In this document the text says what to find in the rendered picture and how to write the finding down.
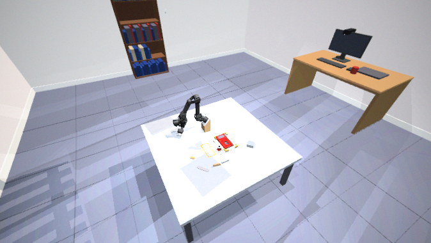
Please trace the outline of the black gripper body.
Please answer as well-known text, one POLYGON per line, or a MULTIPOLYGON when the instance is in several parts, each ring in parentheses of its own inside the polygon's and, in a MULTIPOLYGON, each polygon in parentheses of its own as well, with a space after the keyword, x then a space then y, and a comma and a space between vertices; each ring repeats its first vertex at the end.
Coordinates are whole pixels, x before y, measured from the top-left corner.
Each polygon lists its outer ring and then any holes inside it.
POLYGON ((178 133, 183 134, 183 132, 184 132, 183 128, 185 127, 185 124, 183 124, 183 125, 182 125, 182 124, 180 123, 180 127, 181 127, 181 129, 178 129, 178 131, 177 131, 177 132, 178 132, 178 133))

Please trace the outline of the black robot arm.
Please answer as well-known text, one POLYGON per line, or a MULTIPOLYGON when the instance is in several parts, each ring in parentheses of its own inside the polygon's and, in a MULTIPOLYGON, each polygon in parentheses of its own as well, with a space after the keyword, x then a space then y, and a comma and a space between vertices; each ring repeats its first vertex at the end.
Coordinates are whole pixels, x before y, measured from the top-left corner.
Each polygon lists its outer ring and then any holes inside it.
POLYGON ((177 127, 177 126, 180 126, 180 123, 182 125, 185 124, 185 121, 187 121, 187 118, 186 118, 187 111, 188 111, 191 104, 195 104, 195 107, 196 107, 196 113, 194 114, 196 121, 197 122, 203 121, 204 123, 206 123, 208 118, 206 116, 203 116, 200 113, 200 101, 201 101, 201 99, 200 99, 198 94, 195 94, 191 98, 187 99, 185 107, 184 107, 183 111, 180 112, 178 119, 173 120, 173 125, 177 127), (194 99, 194 100, 192 100, 192 99, 194 99))

